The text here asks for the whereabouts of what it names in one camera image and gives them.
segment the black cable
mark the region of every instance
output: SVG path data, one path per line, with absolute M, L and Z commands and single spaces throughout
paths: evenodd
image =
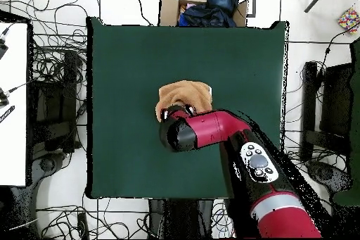
M 348 28 L 347 30 L 345 30 L 345 31 L 343 31 L 343 32 L 341 32 L 341 33 L 339 33 L 339 34 L 336 34 L 332 39 L 331 39 L 331 41 L 330 41 L 330 43 L 329 43 L 329 45 L 328 45 L 328 47 L 326 48 L 326 50 L 325 50 L 325 56 L 324 56 L 324 58 L 323 58 L 323 62 L 322 62 L 322 66 L 321 66 L 321 68 L 320 68 L 320 70 L 319 70 L 319 73 L 318 73 L 318 80 L 319 80 L 319 84 L 318 84 L 318 86 L 320 87 L 320 85 L 321 85 L 321 83 L 322 83 L 322 78 L 323 78 L 323 67 L 324 67 L 324 65 L 325 65 L 325 61 L 326 61 L 326 57 L 328 56 L 328 54 L 330 53 L 330 46 L 331 46 L 331 44 L 333 43 L 333 41 L 335 40 L 335 38 L 336 37 L 338 37 L 338 36 L 340 36 L 340 35 L 342 35 L 342 34 L 345 34 L 346 32 L 349 32 L 350 30 L 352 30 L 352 29 L 354 29 L 356 26 L 358 26 L 358 25 L 360 25 L 360 22 L 358 22 L 358 23 L 356 23 L 355 25 L 353 25 L 352 27 L 350 27 L 350 28 Z
M 8 34 L 8 30 L 11 28 L 12 25 L 14 25 L 15 23 L 10 24 L 1 34 L 0 34 L 0 38 L 2 36 L 6 36 L 6 34 Z
M 143 6 L 141 5 L 141 1 L 140 1 L 140 0 L 138 0 L 138 1 L 139 1 L 139 4 L 140 4 L 141 17 L 142 17 L 144 20 L 146 20 L 150 26 L 153 26 L 153 24 L 150 23 L 150 22 L 143 16 Z

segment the tangled wires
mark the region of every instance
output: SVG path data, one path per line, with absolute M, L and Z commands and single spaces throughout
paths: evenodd
M 224 200 L 214 203 L 212 206 L 211 221 L 213 238 L 230 238 L 234 236 L 233 222 L 226 212 Z

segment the beige cloth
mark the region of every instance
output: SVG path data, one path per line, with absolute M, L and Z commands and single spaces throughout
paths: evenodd
M 159 102 L 155 107 L 156 118 L 161 122 L 161 110 L 173 105 L 193 107 L 195 113 L 212 110 L 211 89 L 203 82 L 180 81 L 159 89 Z

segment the dark green table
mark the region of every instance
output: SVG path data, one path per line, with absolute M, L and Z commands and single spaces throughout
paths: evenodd
M 334 195 L 334 202 L 341 206 L 360 206 L 360 38 L 350 44 L 353 75 L 350 80 L 352 89 L 352 114 L 350 119 L 351 152 L 347 160 L 348 171 L 353 179 L 352 188 Z
M 160 143 L 158 89 L 179 80 L 207 83 L 213 108 L 243 111 L 280 146 L 286 23 L 256 29 L 87 22 L 91 197 L 231 197 L 218 145 L 171 153 Z

